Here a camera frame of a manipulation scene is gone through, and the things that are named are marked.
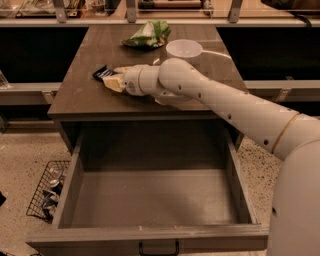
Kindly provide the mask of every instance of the white bowl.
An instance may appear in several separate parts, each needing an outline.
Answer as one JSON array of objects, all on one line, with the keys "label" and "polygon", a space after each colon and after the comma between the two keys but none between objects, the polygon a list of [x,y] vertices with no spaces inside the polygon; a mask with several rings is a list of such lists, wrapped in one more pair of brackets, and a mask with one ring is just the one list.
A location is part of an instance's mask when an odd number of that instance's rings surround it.
[{"label": "white bowl", "polygon": [[183,59],[194,65],[199,61],[203,48],[196,41],[179,39],[169,42],[166,50],[168,57]]}]

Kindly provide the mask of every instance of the black screw hole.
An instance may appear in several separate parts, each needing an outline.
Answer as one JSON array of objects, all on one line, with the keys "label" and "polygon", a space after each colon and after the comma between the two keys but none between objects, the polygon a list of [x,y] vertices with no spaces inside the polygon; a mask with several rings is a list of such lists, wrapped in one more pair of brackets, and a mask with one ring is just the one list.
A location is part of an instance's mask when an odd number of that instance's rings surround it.
[{"label": "black screw hole", "polygon": [[273,215],[274,217],[277,217],[277,216],[278,216],[277,210],[276,210],[274,207],[272,207],[272,215]]}]

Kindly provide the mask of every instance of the open drawer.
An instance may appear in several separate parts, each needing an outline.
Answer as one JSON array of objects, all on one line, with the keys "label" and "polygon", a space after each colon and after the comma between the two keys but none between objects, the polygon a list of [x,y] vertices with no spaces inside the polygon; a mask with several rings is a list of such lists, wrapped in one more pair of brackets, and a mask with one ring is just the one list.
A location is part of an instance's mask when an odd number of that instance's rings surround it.
[{"label": "open drawer", "polygon": [[266,248],[222,120],[87,122],[43,255],[177,255]]}]

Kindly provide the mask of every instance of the drawer handle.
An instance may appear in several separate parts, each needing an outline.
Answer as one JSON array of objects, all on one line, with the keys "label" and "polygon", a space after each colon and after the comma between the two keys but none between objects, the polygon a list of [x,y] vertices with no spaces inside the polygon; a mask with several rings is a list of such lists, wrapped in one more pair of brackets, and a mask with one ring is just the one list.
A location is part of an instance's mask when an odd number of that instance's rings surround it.
[{"label": "drawer handle", "polygon": [[176,242],[176,251],[171,254],[146,254],[143,252],[143,244],[142,242],[139,243],[139,253],[140,256],[177,256],[179,254],[179,242]]}]

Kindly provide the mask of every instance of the floor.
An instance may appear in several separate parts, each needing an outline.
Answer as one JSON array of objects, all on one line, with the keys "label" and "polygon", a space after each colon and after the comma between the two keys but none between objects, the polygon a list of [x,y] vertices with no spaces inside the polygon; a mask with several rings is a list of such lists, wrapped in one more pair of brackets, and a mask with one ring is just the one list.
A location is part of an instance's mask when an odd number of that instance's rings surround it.
[{"label": "floor", "polygon": [[[253,205],[261,223],[267,226],[281,161],[248,138],[244,138],[238,153]],[[24,241],[29,233],[50,229],[50,224],[26,216],[26,211],[47,163],[53,160],[70,160],[54,129],[9,127],[0,133],[0,191],[7,197],[0,207],[0,251],[16,256],[37,253]],[[265,255],[265,252],[201,254],[209,255]]]}]

